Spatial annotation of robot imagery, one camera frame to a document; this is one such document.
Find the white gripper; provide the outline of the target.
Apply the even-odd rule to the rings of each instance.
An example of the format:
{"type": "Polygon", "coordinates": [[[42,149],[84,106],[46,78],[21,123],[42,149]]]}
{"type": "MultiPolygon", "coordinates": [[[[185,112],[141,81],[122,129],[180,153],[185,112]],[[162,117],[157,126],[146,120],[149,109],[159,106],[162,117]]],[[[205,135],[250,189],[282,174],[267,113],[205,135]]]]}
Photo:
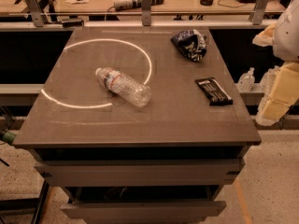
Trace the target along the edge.
{"type": "Polygon", "coordinates": [[[273,46],[276,57],[289,61],[271,76],[258,107],[256,122],[271,126],[299,100],[299,0],[292,0],[277,24],[267,26],[254,36],[252,43],[273,46]]]}

